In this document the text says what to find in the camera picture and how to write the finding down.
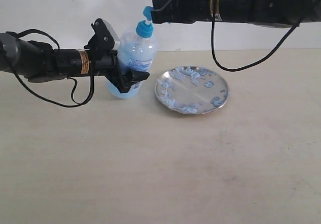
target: beige table surface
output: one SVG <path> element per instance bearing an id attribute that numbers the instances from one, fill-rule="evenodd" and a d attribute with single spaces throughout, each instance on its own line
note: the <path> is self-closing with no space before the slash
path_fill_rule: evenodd
<path id="1" fill-rule="evenodd" d="M 267 51 L 220 52 L 230 67 Z M 228 73 L 210 52 L 159 53 L 139 95 L 65 109 L 0 74 L 0 223 L 321 223 L 321 50 L 282 50 Z M 154 96 L 180 65 L 228 81 L 221 110 L 175 114 Z M 31 84 L 70 103 L 72 81 Z M 82 79 L 76 94 L 88 93 Z"/>

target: water bottle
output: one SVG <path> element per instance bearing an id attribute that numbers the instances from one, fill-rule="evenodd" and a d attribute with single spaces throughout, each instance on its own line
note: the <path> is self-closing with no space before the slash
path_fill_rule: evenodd
<path id="1" fill-rule="evenodd" d="M 135 30 L 125 31 L 120 38 L 117 58 L 123 74 L 129 68 L 135 71 L 148 72 L 156 56 L 158 43 L 153 34 L 151 11 L 152 7 L 146 7 L 143 14 L 147 20 L 139 22 Z M 133 85 L 129 92 L 120 93 L 109 82 L 108 89 L 114 96 L 126 99 L 138 94 L 141 85 L 142 82 L 139 82 Z"/>

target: bottle label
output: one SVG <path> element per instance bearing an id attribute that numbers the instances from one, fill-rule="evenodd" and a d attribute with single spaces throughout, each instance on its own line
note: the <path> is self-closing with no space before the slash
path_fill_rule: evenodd
<path id="1" fill-rule="evenodd" d="M 150 68 L 152 63 L 152 59 L 147 60 L 147 61 L 140 61 L 140 60 L 135 60 L 133 58 L 129 59 L 128 66 L 139 72 L 146 72 Z"/>

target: metal plate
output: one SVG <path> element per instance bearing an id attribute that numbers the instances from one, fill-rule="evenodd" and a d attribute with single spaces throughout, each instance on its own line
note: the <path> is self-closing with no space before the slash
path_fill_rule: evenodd
<path id="1" fill-rule="evenodd" d="M 184 66 L 160 76 L 155 84 L 155 94 L 170 110 L 200 115 L 224 106 L 229 86 L 223 77 L 209 69 Z"/>

